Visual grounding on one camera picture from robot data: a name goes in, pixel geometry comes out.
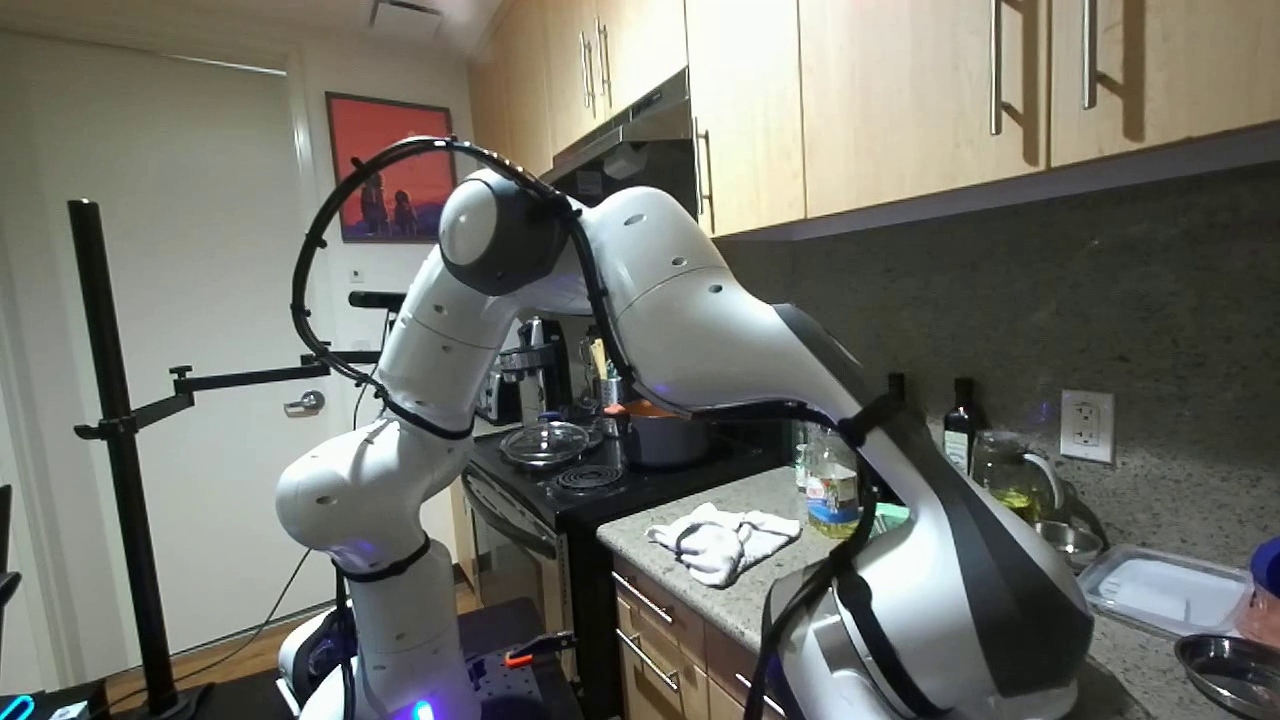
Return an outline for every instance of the framed picture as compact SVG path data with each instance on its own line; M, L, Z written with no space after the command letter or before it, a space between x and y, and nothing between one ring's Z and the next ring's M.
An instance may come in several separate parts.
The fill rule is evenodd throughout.
M367 157L404 135L449 135L449 106L324 92L334 175L344 178ZM376 170L340 207L353 244L425 244L439 234L439 207L456 185L449 153L427 153Z

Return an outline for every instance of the electrical outlet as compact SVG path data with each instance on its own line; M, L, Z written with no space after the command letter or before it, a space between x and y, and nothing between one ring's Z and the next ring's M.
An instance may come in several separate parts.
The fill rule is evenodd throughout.
M1066 454L1113 464L1115 396L1113 391L1066 391L1056 446Z

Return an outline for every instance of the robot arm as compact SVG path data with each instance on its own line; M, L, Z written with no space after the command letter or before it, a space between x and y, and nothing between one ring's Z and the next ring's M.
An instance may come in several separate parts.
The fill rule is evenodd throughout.
M280 481L286 528L334 552L361 632L356 697L324 681L309 720L337 717L329 707L347 697L356 717L422 703L475 717L449 556L417 528L417 509L470 461L480 377L524 310L594 310L618 366L659 402L792 406L834 424L913 509L910 528L847 552L834 568L836 592L784 632L805 717L1072 707L1091 619L1069 565L965 481L916 419L867 432L859 366L842 342L805 310L745 292L672 194L630 188L575 207L513 175L475 170L445 207L439 250L371 381L391 419L322 445Z
M647 396L819 415L913 509L789 634L805 717L1066 717L1091 634L1072 568L960 477L921 419L867 432L858 361L805 310L747 294L679 204L631 188L585 211L585 228Z

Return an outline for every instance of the tile backsplash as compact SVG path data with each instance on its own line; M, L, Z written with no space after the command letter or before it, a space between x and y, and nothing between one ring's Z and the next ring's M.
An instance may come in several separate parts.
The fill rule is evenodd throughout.
M1059 461L1113 542L1243 565L1280 532L1280 164L724 254L934 432L976 377L1056 454L1059 391L1113 391L1115 464Z

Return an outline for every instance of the stove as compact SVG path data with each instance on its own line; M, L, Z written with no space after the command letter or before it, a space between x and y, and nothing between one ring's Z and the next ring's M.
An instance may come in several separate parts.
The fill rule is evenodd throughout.
M571 627L575 652L567 674L581 686L589 720L621 717L621 655L614 644L618 606L607 574L614 558L597 540L597 528L651 505L776 467L784 464L781 437L784 432L776 424L716 426L709 454L686 467L618 467L607 464L618 446L600 445L581 454L581 464L550 473L509 464L499 451L505 437L475 439L474 464L465 467L465 490L475 510L480 600L484 581L509 585L498 600L524 592L546 606L546 632ZM565 473L571 473L581 482L594 482L594 473L621 477L600 482L600 490L565 490ZM542 586L513 586L520 574L513 565L484 568L498 540L509 540L505 552L529 556L529 568L537 568L529 574L537 574Z

